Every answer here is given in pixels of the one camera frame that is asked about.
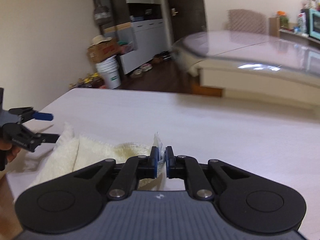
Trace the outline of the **person's left hand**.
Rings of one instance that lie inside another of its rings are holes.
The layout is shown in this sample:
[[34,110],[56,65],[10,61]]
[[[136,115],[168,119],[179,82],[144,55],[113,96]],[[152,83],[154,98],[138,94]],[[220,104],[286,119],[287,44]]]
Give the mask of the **person's left hand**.
[[7,162],[12,162],[20,153],[21,148],[11,144],[4,139],[0,139],[0,150],[6,153]]

